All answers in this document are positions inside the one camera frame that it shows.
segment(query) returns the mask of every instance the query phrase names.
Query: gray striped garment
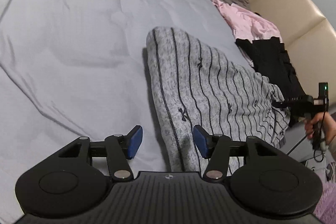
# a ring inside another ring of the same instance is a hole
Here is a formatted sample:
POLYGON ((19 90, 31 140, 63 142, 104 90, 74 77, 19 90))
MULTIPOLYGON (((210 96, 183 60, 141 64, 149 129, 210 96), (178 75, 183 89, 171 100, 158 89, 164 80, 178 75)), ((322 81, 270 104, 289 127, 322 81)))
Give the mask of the gray striped garment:
MULTIPOLYGON (((254 135, 279 147, 290 114, 272 107, 283 96, 267 77, 228 61, 224 53, 180 29, 156 27, 147 36, 147 51, 154 105, 173 172, 206 169, 208 160, 193 142, 196 124, 235 141, 254 135)), ((243 159, 230 158, 228 175, 242 165, 243 159)))

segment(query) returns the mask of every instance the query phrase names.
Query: beige headboard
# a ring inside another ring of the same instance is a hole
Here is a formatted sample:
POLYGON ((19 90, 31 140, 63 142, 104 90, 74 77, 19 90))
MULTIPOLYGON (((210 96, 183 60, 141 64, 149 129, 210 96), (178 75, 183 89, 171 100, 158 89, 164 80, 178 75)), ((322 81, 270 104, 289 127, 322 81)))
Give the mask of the beige headboard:
POLYGON ((249 0, 253 12, 275 23, 305 92, 318 94, 318 82, 329 82, 336 102, 336 32, 311 0, 249 0))

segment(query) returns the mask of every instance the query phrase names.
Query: white bed sheet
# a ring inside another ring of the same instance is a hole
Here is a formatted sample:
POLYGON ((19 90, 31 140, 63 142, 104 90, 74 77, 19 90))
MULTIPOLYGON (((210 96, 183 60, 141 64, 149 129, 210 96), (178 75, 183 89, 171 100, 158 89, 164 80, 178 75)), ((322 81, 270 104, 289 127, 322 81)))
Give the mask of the white bed sheet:
POLYGON ((144 51, 160 25, 249 68, 210 0, 0 0, 1 224, 22 215, 18 177, 81 135, 101 141, 140 124, 132 170, 167 170, 144 51))

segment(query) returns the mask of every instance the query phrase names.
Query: pink garment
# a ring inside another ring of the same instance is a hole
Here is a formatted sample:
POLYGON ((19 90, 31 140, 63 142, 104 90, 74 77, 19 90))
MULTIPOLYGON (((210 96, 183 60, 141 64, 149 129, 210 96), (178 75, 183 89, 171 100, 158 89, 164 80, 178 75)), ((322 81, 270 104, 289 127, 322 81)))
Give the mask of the pink garment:
POLYGON ((315 208, 314 215, 325 224, 336 223, 336 183, 323 184, 323 194, 315 208))
POLYGON ((248 39, 252 43, 252 40, 279 37, 282 43, 280 31, 272 22, 234 3, 229 5, 220 0, 212 0, 212 3, 229 24, 236 39, 248 39))

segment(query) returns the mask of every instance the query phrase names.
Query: black cloth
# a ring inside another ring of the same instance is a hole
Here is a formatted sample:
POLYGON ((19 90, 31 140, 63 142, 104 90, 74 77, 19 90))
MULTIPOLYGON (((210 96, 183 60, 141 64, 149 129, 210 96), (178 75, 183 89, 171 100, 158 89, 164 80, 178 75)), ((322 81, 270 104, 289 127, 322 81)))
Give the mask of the black cloth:
POLYGON ((253 40, 252 43, 247 39, 237 39, 236 45, 252 59, 256 72, 267 76, 270 83, 280 88, 285 99, 305 95, 285 45, 278 37, 253 40))

